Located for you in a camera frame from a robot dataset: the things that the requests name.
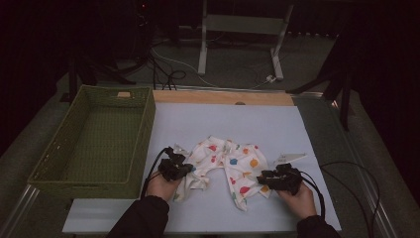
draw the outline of person's hand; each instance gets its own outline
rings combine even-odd
[[[158,196],[165,201],[169,201],[172,198],[173,194],[181,183],[181,179],[167,181],[160,174],[160,172],[154,172],[151,178],[152,179],[149,181],[147,194]]]
[[[295,195],[285,190],[276,192],[301,219],[317,214],[312,190],[305,183],[300,184],[299,191]]]

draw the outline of sleeve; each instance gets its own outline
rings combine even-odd
[[[298,238],[340,238],[339,233],[318,215],[309,216],[297,223]]]
[[[107,238],[155,238],[163,235],[169,205],[157,196],[136,200],[108,233]]]

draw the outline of green plastic basket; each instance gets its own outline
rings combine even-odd
[[[155,112],[150,88],[82,85],[28,183],[65,198],[139,197]]]

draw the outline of cloth with colorful dots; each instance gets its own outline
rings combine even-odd
[[[195,146],[185,163],[191,164],[193,169],[182,179],[175,201],[186,199],[191,189],[206,189],[210,182],[206,174],[217,168],[225,170],[232,199],[239,209],[246,211],[247,197],[256,193],[269,197],[269,188],[257,180],[262,171],[268,169],[258,146],[238,145],[210,136]]]

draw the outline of white table surface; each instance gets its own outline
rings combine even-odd
[[[314,155],[302,118],[295,106],[157,103],[144,178],[165,147],[176,143],[186,150],[209,136],[237,144],[258,145],[270,170],[281,154],[306,153],[293,162],[312,176],[324,195],[326,221],[341,230],[330,194]],[[235,206],[223,169],[208,173],[209,187],[194,189],[183,202],[170,202],[166,233],[273,233],[294,231],[298,218],[275,192],[247,198],[248,211]],[[314,191],[315,203],[319,202]],[[73,234],[107,233],[130,206],[130,199],[75,199],[62,231]]]

